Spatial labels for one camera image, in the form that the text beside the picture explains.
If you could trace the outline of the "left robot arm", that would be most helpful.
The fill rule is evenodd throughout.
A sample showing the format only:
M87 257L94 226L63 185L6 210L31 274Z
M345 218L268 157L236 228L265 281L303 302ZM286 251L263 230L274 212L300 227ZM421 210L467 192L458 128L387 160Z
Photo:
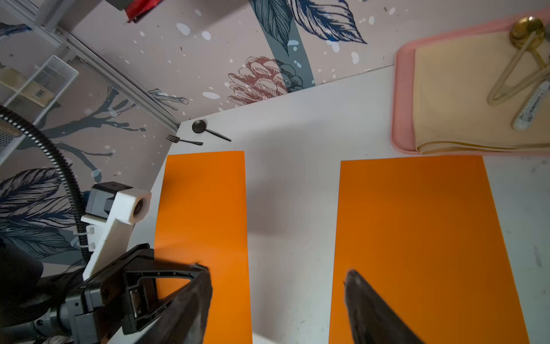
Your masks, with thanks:
M141 244L91 277L43 269L1 244L1 342L107 343L118 331L139 333L142 343L203 342L213 295L205 266L157 260Z

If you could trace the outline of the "orange paper sheet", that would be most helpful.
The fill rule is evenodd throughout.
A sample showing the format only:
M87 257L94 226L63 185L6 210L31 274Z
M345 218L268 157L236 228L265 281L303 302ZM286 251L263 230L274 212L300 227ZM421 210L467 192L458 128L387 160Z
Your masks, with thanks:
M528 343L479 156L341 164L329 342L351 343L352 269L425 343Z
M154 250L161 260L209 268L213 297L205 343L252 343L242 151L167 158Z

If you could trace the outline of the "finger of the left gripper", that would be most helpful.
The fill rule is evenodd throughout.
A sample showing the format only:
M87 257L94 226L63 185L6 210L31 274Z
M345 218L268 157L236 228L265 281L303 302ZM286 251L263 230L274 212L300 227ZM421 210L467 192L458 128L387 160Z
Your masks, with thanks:
M122 329L125 335L138 333L157 320L179 296L174 292L159 300L149 298L144 292L125 292L122 296Z
M149 244L136 245L129 252L129 262L123 272L129 280L143 278L178 278L194 280L199 275L209 274L209 269L203 265L187 265L180 262L157 260L155 250Z

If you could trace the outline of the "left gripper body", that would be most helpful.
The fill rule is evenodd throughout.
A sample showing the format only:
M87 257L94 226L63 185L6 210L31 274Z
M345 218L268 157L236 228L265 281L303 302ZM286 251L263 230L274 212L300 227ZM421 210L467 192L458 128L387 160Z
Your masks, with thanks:
M64 306L67 324L75 343L106 343L121 328L134 334L146 328L146 313L132 305L130 290L142 272L146 259L120 259L94 273L71 290Z

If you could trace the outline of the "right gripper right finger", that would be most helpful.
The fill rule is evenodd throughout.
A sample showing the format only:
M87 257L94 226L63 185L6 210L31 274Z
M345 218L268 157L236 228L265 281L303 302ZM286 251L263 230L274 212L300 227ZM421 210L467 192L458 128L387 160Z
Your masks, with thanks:
M346 276L345 302L355 343L422 342L355 269Z

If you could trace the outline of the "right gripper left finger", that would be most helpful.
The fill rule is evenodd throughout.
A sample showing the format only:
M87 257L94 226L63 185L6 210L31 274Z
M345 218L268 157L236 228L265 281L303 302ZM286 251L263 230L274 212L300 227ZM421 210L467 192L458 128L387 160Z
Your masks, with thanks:
M206 267L180 291L159 320L138 343L202 343L213 296L211 275Z

